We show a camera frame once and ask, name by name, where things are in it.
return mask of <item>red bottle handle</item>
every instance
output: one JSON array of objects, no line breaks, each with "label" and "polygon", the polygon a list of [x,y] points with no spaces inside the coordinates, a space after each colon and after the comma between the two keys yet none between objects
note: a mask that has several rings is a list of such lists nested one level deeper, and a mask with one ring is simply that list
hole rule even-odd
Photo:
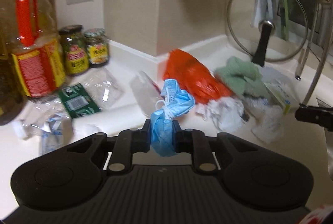
[{"label": "red bottle handle", "polygon": [[37,0],[16,0],[16,20],[21,43],[32,45],[39,36]]}]

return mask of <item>metal screw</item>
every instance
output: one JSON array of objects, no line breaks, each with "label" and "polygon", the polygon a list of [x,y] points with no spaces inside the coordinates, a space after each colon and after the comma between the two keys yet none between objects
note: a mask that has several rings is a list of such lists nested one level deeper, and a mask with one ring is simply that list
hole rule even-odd
[{"label": "metal screw", "polygon": [[216,169],[216,165],[212,163],[203,163],[199,166],[199,168],[203,171],[213,171]]},{"label": "metal screw", "polygon": [[125,165],[122,163],[113,163],[109,165],[109,170],[111,171],[122,171],[125,169]]}]

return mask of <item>white roll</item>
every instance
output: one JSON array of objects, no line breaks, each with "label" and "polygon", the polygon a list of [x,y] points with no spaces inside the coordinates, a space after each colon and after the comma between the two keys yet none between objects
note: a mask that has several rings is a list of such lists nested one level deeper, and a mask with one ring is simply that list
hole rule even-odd
[{"label": "white roll", "polygon": [[108,137],[117,136],[123,130],[143,126],[146,118],[138,104],[75,118],[73,119],[74,139],[82,139],[97,132],[104,132]]}]

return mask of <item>crumpled blue mask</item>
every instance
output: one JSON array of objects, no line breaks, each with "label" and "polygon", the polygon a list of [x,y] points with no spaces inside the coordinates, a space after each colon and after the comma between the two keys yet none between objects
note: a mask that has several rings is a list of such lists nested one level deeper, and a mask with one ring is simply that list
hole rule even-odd
[{"label": "crumpled blue mask", "polygon": [[184,115],[194,106],[194,98],[186,90],[179,88],[175,79],[166,79],[161,96],[165,96],[164,106],[151,116],[151,145],[160,156],[176,155],[173,147],[173,124],[175,117]]}]

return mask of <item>bottle label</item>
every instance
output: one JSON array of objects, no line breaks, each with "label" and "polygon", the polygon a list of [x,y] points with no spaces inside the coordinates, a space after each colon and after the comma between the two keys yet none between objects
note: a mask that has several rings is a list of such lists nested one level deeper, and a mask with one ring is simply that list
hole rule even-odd
[{"label": "bottle label", "polygon": [[99,43],[97,45],[88,45],[89,60],[91,64],[100,64],[108,60],[108,49],[106,45]]},{"label": "bottle label", "polygon": [[69,47],[66,52],[66,70],[69,75],[75,75],[86,71],[89,68],[89,61],[86,51],[78,45]]},{"label": "bottle label", "polygon": [[59,88],[65,81],[66,75],[56,39],[28,53],[12,54],[12,56],[27,96],[45,96]]}]

